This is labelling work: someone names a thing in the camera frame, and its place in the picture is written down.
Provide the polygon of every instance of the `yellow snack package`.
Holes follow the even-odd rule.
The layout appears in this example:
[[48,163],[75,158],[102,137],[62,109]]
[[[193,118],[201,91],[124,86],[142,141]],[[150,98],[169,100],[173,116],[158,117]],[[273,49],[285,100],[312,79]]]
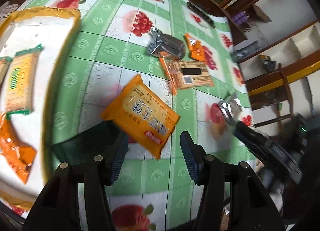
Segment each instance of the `yellow snack package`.
[[122,89],[101,117],[113,120],[157,159],[180,118],[143,84],[140,74]]

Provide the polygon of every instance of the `table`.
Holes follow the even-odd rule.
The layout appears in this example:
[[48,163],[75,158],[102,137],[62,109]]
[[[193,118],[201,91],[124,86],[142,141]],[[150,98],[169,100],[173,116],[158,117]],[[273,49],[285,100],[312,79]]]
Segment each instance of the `table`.
[[[129,144],[119,179],[107,187],[110,209],[136,204],[152,204],[148,217],[157,230],[166,230],[194,219],[202,187],[191,181],[180,148],[180,134],[189,131],[193,141],[224,162],[253,162],[246,147],[227,128],[212,135],[215,124],[210,109],[229,94],[241,101],[241,118],[252,116],[239,68],[230,58],[233,46],[226,18],[212,17],[215,29],[187,8],[188,0],[27,0],[20,9],[33,6],[73,7],[81,12],[82,26],[67,57],[56,99],[52,143],[67,140],[101,122],[101,111],[137,73],[143,82],[180,116],[174,133],[161,153],[153,156],[137,143]],[[188,32],[205,46],[211,59],[208,66],[214,87],[180,90],[171,88],[158,58],[146,53],[151,36],[137,37],[132,23],[138,12],[145,13],[153,25],[184,41]],[[190,60],[187,51],[185,60]],[[54,170],[59,160],[53,154]],[[80,206],[84,210],[83,193]]]

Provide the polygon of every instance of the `green leaf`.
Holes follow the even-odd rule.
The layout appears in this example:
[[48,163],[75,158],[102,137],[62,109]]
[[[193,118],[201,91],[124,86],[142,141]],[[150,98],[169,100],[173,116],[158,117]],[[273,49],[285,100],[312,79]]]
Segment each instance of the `green leaf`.
[[151,231],[155,231],[156,229],[157,229],[156,224],[151,223],[151,224],[150,224],[150,226],[149,226],[149,230],[151,230]]
[[142,213],[144,215],[150,215],[153,212],[153,206],[152,204],[149,204],[148,206],[146,206],[146,208],[142,211]]

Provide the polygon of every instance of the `silver bolt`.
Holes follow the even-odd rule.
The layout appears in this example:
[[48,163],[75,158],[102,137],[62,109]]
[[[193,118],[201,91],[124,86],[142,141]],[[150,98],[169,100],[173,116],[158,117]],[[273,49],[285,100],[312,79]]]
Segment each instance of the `silver bolt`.
[[68,167],[68,163],[67,162],[63,162],[62,164],[60,164],[60,168],[61,169],[65,169],[65,168],[67,168]]
[[212,154],[207,154],[204,158],[209,162],[212,162],[214,160],[214,156]]
[[102,161],[102,159],[103,159],[103,156],[102,156],[102,155],[96,155],[96,156],[94,157],[94,160],[95,160],[96,162],[100,162],[100,161]]
[[241,162],[240,163],[240,166],[241,167],[244,167],[244,168],[248,168],[249,167],[249,164],[247,162]]

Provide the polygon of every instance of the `barcode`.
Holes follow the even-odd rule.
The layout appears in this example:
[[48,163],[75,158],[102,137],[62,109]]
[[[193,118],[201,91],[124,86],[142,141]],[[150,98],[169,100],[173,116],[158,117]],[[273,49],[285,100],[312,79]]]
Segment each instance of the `barcode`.
[[192,78],[191,77],[183,77],[184,78],[184,82],[186,84],[192,83]]

